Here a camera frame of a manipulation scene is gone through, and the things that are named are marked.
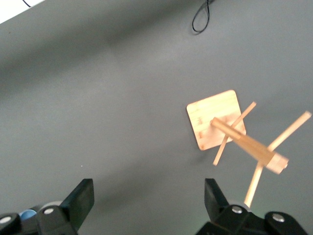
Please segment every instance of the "silver bolt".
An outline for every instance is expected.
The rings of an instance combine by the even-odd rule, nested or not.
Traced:
[[[285,222],[285,219],[284,219],[284,217],[282,216],[282,215],[280,215],[280,214],[273,214],[273,219],[274,220],[276,220],[276,221],[278,221],[278,222],[281,222],[281,223],[283,223],[283,222]]]
[[[0,219],[0,224],[5,224],[7,222],[9,222],[12,219],[12,217],[7,216],[5,218]]]
[[[53,208],[49,208],[47,210],[44,210],[44,214],[51,214],[54,211]]]
[[[241,214],[243,212],[243,210],[237,206],[233,206],[233,208],[231,210],[237,214]]]

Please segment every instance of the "wooden base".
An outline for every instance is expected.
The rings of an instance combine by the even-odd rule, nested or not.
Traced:
[[[217,117],[228,125],[241,115],[239,103],[234,90],[229,90],[209,98],[191,103],[187,106],[192,128],[200,150],[207,150],[222,143],[225,133],[210,125]],[[246,134],[244,122],[241,120],[236,129]]]

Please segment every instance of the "gray table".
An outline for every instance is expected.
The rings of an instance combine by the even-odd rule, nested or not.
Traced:
[[[62,200],[93,178],[85,234],[194,234],[204,179],[242,202],[256,161],[200,151],[186,105],[234,89],[250,136],[269,144],[313,111],[313,1],[46,0],[0,25],[0,213]],[[199,21],[205,21],[202,14]],[[252,210],[312,226],[313,120],[264,170]]]

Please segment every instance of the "black wire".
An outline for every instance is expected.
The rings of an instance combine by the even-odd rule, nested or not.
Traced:
[[[31,7],[30,5],[28,5],[28,3],[27,2],[25,2],[25,0],[22,0],[28,7]]]
[[[211,4],[212,2],[214,2],[214,0],[206,0],[206,2],[204,4],[201,5],[201,7],[199,8],[199,10],[196,12],[193,20],[192,20],[192,29],[197,33],[197,34],[200,34],[202,33],[203,31],[205,31],[206,27],[208,26],[209,24],[209,21],[210,21],[210,9],[209,9],[209,4]],[[206,6],[206,9],[207,9],[207,21],[206,21],[206,24],[204,26],[203,29],[201,30],[197,30],[195,29],[195,19],[196,17],[198,16],[198,14],[202,11],[203,8],[205,8]]]

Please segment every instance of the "wooden mug tree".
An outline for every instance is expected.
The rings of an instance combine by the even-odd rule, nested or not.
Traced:
[[[306,111],[266,147],[246,135],[243,119],[255,105],[256,103],[252,102],[241,113],[236,93],[230,90],[187,106],[187,112],[199,148],[207,150],[220,145],[213,165],[218,164],[226,143],[231,139],[258,161],[244,201],[248,207],[251,206],[263,167],[280,174],[288,165],[289,160],[275,152],[275,148],[312,116],[310,112]]]

